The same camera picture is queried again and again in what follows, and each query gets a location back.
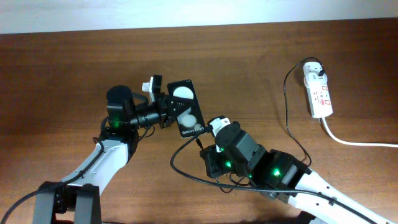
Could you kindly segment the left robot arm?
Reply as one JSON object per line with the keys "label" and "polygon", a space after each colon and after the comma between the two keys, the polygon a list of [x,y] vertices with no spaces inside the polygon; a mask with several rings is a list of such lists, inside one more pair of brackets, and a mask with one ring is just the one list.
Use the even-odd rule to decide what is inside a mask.
{"label": "left robot arm", "polygon": [[34,223],[60,223],[58,214],[74,213],[73,223],[101,223],[100,195],[119,169],[134,155],[140,128],[158,124],[166,128],[178,123],[180,134],[187,137],[202,128],[193,109],[198,105],[193,85],[188,80],[170,83],[168,93],[158,84],[144,83],[150,98],[118,85],[106,94],[108,116],[100,134],[94,138],[95,149],[82,164],[60,182],[44,182],[36,191]]}

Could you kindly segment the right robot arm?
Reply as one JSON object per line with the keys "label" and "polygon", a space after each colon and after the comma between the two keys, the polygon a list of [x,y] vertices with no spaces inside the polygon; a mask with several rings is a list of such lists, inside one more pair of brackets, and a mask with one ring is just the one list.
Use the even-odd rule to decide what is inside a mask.
{"label": "right robot arm", "polygon": [[208,123],[215,139],[201,151],[208,177],[246,177],[249,186],[315,216],[320,223],[389,223],[390,221],[332,187],[293,155],[266,150],[238,122],[215,118]]}

